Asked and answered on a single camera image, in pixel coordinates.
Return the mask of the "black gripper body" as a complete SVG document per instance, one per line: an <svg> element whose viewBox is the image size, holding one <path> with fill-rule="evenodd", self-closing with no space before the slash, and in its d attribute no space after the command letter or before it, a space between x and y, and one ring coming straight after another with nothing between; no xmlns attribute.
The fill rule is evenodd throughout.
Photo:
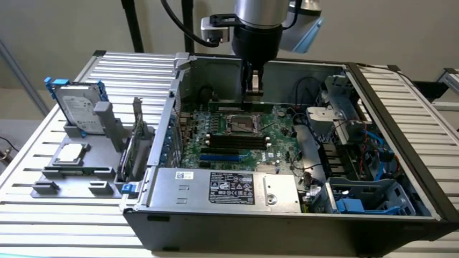
<svg viewBox="0 0 459 258"><path fill-rule="evenodd" d="M253 65L263 65L277 58L282 40L282 25L269 29L234 28L233 50Z"/></svg>

